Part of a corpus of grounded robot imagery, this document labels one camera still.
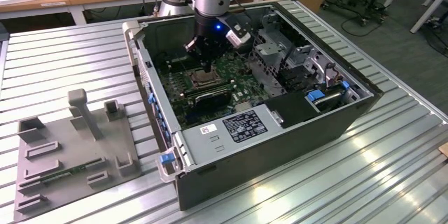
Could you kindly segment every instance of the blue release tab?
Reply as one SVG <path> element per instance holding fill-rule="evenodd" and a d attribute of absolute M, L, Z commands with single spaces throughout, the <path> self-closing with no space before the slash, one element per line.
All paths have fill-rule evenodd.
<path fill-rule="evenodd" d="M 163 155 L 160 156 L 160 163 L 161 163 L 163 165 L 175 162 L 175 160 L 176 160 L 176 157 L 175 157 L 175 153 L 172 153 L 172 152 L 171 152 L 171 153 L 167 153 L 167 154 L 163 154 Z"/>
<path fill-rule="evenodd" d="M 308 93 L 307 97 L 309 101 L 316 101 L 317 99 L 323 98 L 325 95 L 320 90 L 313 90 Z"/>
<path fill-rule="evenodd" d="M 149 98 L 148 98 L 148 102 L 149 102 L 149 104 L 152 104 L 153 102 L 155 102 L 155 95 L 153 95 L 155 93 L 151 93 L 149 94 Z"/>
<path fill-rule="evenodd" d="M 351 85 L 348 84 L 348 82 L 347 82 L 347 81 L 343 81 L 343 87 L 344 87 L 344 89 L 348 89 L 349 86 L 351 86 Z"/>

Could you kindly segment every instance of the motherboard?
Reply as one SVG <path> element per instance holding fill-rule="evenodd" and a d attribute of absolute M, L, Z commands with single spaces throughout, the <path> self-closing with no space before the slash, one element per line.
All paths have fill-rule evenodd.
<path fill-rule="evenodd" d="M 235 53 L 216 59 L 209 73 L 181 59 L 165 64 L 159 70 L 160 81 L 184 130 L 249 109 L 269 98 L 247 59 Z"/>

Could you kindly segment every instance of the white label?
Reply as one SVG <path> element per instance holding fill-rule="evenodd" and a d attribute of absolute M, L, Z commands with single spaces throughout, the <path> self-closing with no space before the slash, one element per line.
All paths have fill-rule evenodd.
<path fill-rule="evenodd" d="M 203 135 L 207 134 L 207 133 L 209 133 L 209 132 L 212 132 L 212 131 L 216 131 L 216 130 L 217 129 L 216 129 L 216 125 L 215 124 L 211 124 L 208 126 L 201 127 L 201 133 L 203 133 Z"/>
<path fill-rule="evenodd" d="M 44 3 L 40 6 L 55 6 L 55 5 L 67 5 L 65 2 L 53 2 L 53 3 Z"/>

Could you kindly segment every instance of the floor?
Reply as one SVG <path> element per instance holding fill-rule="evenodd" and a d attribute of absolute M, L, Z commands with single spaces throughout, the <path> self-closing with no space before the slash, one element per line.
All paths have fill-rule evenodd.
<path fill-rule="evenodd" d="M 421 6 L 424 0 L 395 0 L 388 8 L 389 17 L 381 27 L 365 37 L 356 37 L 345 33 L 341 23 L 353 13 L 332 6 L 321 10 L 319 16 L 347 38 L 367 52 L 367 54 L 411 86 L 413 90 L 448 114 L 448 58 L 440 55 L 428 45 L 427 28 L 417 34 L 409 33 L 416 20 L 425 11 Z M 447 11 L 440 6 L 436 15 Z M 353 34 L 365 34 L 377 24 L 361 27 L 348 22 L 344 27 Z M 448 32 L 440 36 L 448 41 Z"/>

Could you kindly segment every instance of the metal extrusion table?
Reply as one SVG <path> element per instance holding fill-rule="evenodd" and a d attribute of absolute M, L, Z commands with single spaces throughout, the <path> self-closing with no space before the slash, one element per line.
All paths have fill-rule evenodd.
<path fill-rule="evenodd" d="M 65 93 L 89 109 L 125 104 L 144 175 L 27 223 L 445 223 L 447 116 L 297 2 L 279 1 L 385 95 L 343 136 L 187 211 L 153 162 L 157 145 L 133 80 L 123 21 L 13 34 L 3 44 L 0 223 L 12 223 L 17 119 L 69 116 Z"/>

